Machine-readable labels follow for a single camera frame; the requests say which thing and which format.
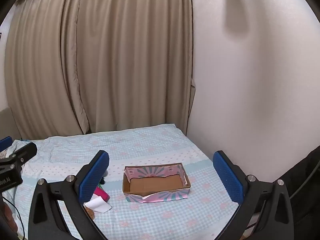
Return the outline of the pink patterned cardboard box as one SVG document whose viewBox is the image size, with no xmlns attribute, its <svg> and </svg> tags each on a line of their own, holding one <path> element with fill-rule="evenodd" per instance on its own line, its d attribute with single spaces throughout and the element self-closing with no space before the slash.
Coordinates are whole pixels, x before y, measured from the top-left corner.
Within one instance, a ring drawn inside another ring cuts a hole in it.
<svg viewBox="0 0 320 240">
<path fill-rule="evenodd" d="M 128 202 L 158 203 L 187 199 L 190 188 L 182 163 L 124 168 L 123 194 Z"/>
</svg>

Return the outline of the white grey cleaning cloth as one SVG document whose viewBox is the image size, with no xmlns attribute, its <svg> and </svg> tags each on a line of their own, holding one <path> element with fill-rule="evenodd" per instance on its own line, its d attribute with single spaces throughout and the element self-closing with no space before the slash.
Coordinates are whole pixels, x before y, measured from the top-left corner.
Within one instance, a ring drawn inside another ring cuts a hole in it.
<svg viewBox="0 0 320 240">
<path fill-rule="evenodd" d="M 105 202 L 101 196 L 95 194 L 89 202 L 84 203 L 84 206 L 97 213 L 106 213 L 112 209 L 112 206 Z"/>
</svg>

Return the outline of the brown round soft item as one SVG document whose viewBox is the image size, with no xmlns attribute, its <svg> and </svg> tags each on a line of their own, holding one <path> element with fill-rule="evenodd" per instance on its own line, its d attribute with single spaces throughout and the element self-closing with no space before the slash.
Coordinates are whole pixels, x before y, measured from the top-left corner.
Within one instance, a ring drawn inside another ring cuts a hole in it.
<svg viewBox="0 0 320 240">
<path fill-rule="evenodd" d="M 85 206 L 85 210 L 86 210 L 86 212 L 88 213 L 88 215 L 89 215 L 89 217 L 91 218 L 91 220 L 94 220 L 94 219 L 95 219 L 94 211 L 91 210 L 90 208 L 86 207 L 86 206 Z"/>
</svg>

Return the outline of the pink soft item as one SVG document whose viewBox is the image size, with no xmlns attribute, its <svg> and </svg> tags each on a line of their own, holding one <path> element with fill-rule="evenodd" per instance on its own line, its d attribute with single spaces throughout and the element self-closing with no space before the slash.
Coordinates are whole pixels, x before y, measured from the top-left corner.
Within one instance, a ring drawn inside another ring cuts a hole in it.
<svg viewBox="0 0 320 240">
<path fill-rule="evenodd" d="M 100 187 L 95 189 L 94 194 L 98 197 L 101 197 L 105 202 L 108 202 L 110 199 L 110 196 Z"/>
</svg>

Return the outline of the beige headboard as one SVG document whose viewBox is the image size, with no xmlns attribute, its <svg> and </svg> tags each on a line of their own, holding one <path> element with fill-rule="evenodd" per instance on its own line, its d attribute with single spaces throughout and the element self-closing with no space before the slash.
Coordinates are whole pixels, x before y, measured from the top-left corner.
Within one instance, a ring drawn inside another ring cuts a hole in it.
<svg viewBox="0 0 320 240">
<path fill-rule="evenodd" d="M 0 139 L 6 137 L 11 137 L 13 140 L 22 139 L 10 107 L 0 112 Z"/>
</svg>

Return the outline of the blue checkered bed sheet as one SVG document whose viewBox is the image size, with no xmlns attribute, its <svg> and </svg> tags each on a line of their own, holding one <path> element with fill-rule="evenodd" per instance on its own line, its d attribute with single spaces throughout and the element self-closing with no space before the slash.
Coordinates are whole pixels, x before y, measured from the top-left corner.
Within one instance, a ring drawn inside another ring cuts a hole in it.
<svg viewBox="0 0 320 240">
<path fill-rule="evenodd" d="M 4 192 L 18 233 L 28 236 L 37 182 L 62 181 L 108 153 L 103 190 L 110 209 L 94 214 L 108 239 L 214 239 L 238 208 L 212 161 L 173 124 L 35 141 L 21 185 Z"/>
</svg>

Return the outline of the beige curtain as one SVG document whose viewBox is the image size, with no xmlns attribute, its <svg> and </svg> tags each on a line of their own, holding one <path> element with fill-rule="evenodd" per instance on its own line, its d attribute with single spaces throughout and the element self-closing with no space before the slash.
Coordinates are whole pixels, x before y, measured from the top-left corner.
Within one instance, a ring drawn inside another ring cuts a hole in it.
<svg viewBox="0 0 320 240">
<path fill-rule="evenodd" d="M 192 0 L 14 0 L 4 78 L 23 139 L 186 132 L 192 72 Z"/>
</svg>

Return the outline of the light blue pillow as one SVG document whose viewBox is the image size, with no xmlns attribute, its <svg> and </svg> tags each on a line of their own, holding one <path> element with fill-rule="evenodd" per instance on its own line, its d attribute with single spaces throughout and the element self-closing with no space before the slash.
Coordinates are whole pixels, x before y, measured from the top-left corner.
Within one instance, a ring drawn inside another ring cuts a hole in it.
<svg viewBox="0 0 320 240">
<path fill-rule="evenodd" d="M 7 148 L 6 151 L 6 157 L 12 155 L 13 153 L 15 153 L 17 150 L 19 150 L 20 148 L 24 147 L 25 145 L 27 145 L 29 142 L 28 141 L 24 141 L 24 140 L 15 140 L 12 145 Z"/>
</svg>

